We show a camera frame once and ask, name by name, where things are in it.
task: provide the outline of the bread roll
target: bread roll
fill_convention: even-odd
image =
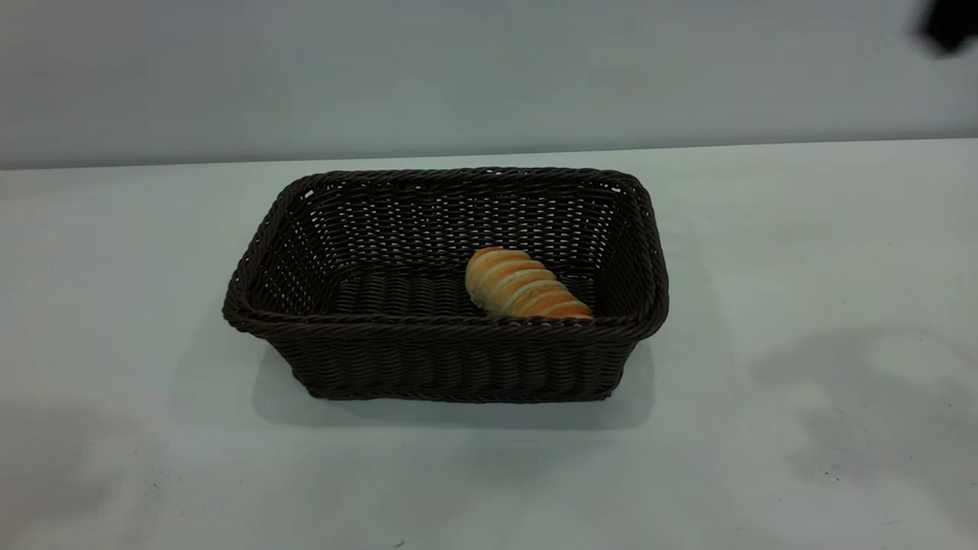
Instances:
[[[472,302],[490,315],[594,318],[587,304],[523,251],[503,247],[476,251],[466,267],[466,290]]]

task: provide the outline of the gray wall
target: gray wall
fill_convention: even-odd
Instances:
[[[978,135],[922,2],[6,0],[0,165]]]

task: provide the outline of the table surface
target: table surface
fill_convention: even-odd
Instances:
[[[671,279],[598,403],[312,399],[232,330],[333,169],[637,175]],[[978,543],[978,140],[0,172],[0,548]]]

